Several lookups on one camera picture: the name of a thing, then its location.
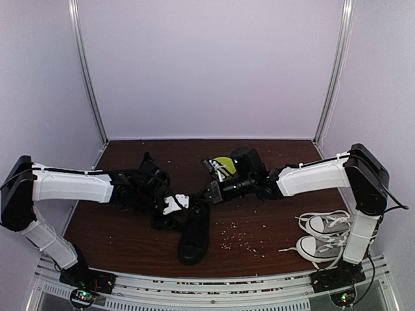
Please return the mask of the black sneaker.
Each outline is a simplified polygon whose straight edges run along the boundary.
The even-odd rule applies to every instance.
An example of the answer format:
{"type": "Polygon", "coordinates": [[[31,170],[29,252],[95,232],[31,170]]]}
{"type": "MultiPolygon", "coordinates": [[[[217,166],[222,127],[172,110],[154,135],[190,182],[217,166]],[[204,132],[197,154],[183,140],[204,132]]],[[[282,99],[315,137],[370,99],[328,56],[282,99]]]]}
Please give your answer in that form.
{"type": "Polygon", "coordinates": [[[182,264],[198,264],[209,247],[211,207],[207,202],[190,199],[191,212],[182,227],[178,259],[182,264]]]}
{"type": "Polygon", "coordinates": [[[190,197],[172,191],[170,175],[155,164],[149,152],[144,153],[139,176],[144,177],[144,186],[153,197],[151,228],[159,231],[182,231],[185,220],[180,220],[180,217],[187,217],[190,197]]]}

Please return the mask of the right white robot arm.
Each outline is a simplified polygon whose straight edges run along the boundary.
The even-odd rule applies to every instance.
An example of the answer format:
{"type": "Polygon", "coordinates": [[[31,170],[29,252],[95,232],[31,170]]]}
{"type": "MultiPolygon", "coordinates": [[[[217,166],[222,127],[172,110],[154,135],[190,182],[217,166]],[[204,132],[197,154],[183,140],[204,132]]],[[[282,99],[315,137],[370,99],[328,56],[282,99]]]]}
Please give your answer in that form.
{"type": "Polygon", "coordinates": [[[206,160],[215,176],[202,197],[212,204],[229,202],[248,194],[260,200],[282,200],[318,190],[350,188],[357,204],[356,213],[336,210],[328,213],[303,213],[297,217],[306,232],[293,250],[314,266],[326,262],[332,279],[345,286],[357,276],[356,265],[363,260],[377,234],[386,211],[389,174],[363,145],[354,144],[347,152],[313,163],[287,165],[267,170],[255,148],[242,147],[230,156],[230,168],[222,160],[206,160]]]}

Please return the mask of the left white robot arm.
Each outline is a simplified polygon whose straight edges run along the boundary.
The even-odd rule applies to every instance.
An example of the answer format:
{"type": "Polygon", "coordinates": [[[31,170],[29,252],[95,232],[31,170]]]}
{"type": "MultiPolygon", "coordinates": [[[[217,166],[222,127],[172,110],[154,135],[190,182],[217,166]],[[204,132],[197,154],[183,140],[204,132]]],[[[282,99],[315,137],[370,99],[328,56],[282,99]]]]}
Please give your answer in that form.
{"type": "Polygon", "coordinates": [[[168,173],[148,153],[139,168],[107,171],[47,167],[21,156],[1,185],[1,225],[25,236],[80,288],[93,282],[93,273],[81,250],[58,235],[35,210],[35,202],[42,200],[121,205],[155,210],[162,217],[191,210],[190,197],[173,193],[168,173]]]}

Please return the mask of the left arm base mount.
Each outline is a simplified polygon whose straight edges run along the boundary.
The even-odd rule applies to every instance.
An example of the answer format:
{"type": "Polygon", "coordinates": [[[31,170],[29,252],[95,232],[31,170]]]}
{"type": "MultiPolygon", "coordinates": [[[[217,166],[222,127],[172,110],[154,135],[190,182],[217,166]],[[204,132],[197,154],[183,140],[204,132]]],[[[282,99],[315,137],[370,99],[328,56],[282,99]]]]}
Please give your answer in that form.
{"type": "Polygon", "coordinates": [[[91,269],[86,274],[70,273],[63,269],[60,269],[59,272],[59,281],[74,287],[69,294],[69,301],[76,309],[87,309],[94,303],[103,300],[103,294],[113,292],[116,280],[113,273],[91,269]]]}

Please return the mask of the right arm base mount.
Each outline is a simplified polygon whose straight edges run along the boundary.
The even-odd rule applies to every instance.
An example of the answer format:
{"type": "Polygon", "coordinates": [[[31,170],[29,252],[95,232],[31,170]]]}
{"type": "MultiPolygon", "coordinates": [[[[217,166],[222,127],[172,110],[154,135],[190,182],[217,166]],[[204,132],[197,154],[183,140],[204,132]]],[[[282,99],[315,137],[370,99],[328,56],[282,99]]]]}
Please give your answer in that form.
{"type": "Polygon", "coordinates": [[[366,280],[362,264],[341,262],[336,268],[320,269],[310,274],[314,293],[327,292],[331,302],[341,308],[358,301],[356,284],[366,280]]]}

